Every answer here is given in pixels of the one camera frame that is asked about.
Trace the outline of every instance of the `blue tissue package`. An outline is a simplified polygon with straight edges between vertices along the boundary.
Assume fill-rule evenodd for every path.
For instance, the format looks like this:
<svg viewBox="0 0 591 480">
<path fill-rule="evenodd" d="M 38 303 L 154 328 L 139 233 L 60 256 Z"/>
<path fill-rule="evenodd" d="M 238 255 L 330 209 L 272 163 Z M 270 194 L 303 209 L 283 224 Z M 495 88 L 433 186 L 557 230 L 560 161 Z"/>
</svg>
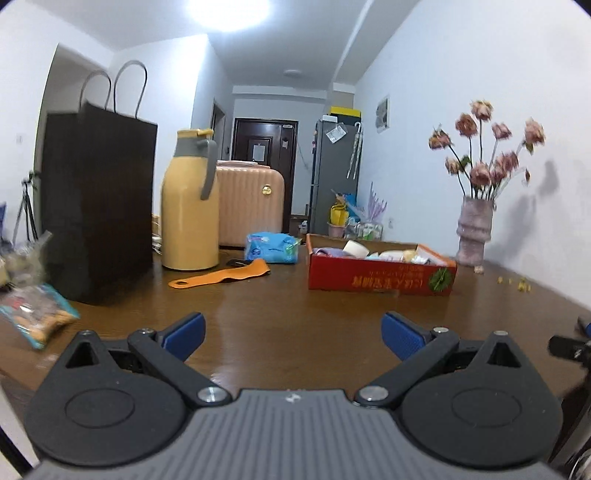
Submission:
<svg viewBox="0 0 591 480">
<path fill-rule="evenodd" d="M 259 232 L 246 237 L 245 260 L 262 258 L 267 263 L 297 263 L 300 240 L 285 233 Z"/>
</svg>

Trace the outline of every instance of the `green leaf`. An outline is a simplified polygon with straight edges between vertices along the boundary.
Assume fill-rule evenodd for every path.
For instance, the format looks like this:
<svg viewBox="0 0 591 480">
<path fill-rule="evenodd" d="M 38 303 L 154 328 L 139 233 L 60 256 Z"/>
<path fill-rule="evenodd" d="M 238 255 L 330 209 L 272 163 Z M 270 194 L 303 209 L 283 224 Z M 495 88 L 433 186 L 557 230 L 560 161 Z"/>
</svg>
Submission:
<svg viewBox="0 0 591 480">
<path fill-rule="evenodd" d="M 429 288 L 441 293 L 453 283 L 453 275 L 447 268 L 440 268 L 429 278 Z"/>
<path fill-rule="evenodd" d="M 470 157 L 468 157 L 468 155 L 464 155 L 462 157 L 462 159 L 460 160 L 460 165 L 462 165 L 462 168 L 466 168 L 466 166 L 470 163 Z"/>
</svg>

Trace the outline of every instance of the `red cardboard box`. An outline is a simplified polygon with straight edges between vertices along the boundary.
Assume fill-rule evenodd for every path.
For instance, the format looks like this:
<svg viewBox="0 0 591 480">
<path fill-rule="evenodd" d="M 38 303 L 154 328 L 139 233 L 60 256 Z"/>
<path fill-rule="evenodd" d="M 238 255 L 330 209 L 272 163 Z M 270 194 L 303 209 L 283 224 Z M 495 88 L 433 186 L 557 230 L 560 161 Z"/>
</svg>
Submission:
<svg viewBox="0 0 591 480">
<path fill-rule="evenodd" d="M 421 257 L 429 258 L 433 264 L 415 265 L 314 255 L 315 248 L 343 248 L 347 240 L 308 234 L 308 288 L 311 290 L 397 291 L 411 295 L 441 296 L 447 296 L 452 292 L 457 264 L 450 258 L 439 255 L 420 244 L 363 240 L 356 240 L 356 242 L 365 245 L 371 253 L 416 249 Z"/>
</svg>

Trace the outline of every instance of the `snack bag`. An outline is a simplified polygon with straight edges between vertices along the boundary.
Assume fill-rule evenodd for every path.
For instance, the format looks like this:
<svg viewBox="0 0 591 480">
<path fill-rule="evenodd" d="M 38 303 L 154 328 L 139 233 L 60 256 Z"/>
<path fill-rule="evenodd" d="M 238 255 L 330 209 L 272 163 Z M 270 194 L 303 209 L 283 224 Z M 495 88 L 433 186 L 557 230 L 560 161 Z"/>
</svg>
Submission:
<svg viewBox="0 0 591 480">
<path fill-rule="evenodd" d="M 0 313 L 40 350 L 60 326 L 80 318 L 67 300 L 49 285 L 16 288 L 0 299 Z"/>
</svg>

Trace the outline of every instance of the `wooden table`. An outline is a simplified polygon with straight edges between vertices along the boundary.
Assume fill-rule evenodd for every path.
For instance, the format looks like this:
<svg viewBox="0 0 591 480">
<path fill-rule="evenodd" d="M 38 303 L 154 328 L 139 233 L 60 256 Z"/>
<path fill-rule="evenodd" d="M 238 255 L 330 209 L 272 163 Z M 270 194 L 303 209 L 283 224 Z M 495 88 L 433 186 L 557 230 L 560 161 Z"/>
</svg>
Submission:
<svg viewBox="0 0 591 480">
<path fill-rule="evenodd" d="M 221 262 L 241 255 L 224 251 Z M 124 338 L 198 311 L 207 320 L 207 336 L 187 362 L 233 394 L 241 388 L 343 388 L 351 396 L 398 363 L 380 334 L 382 315 L 395 310 L 466 339 L 507 330 L 555 394 L 583 378 L 577 365 L 550 357 L 546 349 L 552 335 L 573 336 L 577 316 L 588 311 L 536 284 L 530 293 L 519 292 L 519 277 L 507 270 L 486 265 L 485 274 L 476 275 L 460 268 L 450 297 L 397 297 L 308 290 L 305 257 L 302 249 L 297 265 L 272 265 L 266 277 L 188 290 L 169 288 L 169 281 L 183 275 L 163 270 L 155 257 L 153 274 L 121 298 L 104 306 L 74 304 L 82 318 L 42 352 L 33 352 L 0 322 L 0 371 L 34 391 L 78 330 Z M 504 283 L 497 283 L 499 276 Z"/>
</svg>

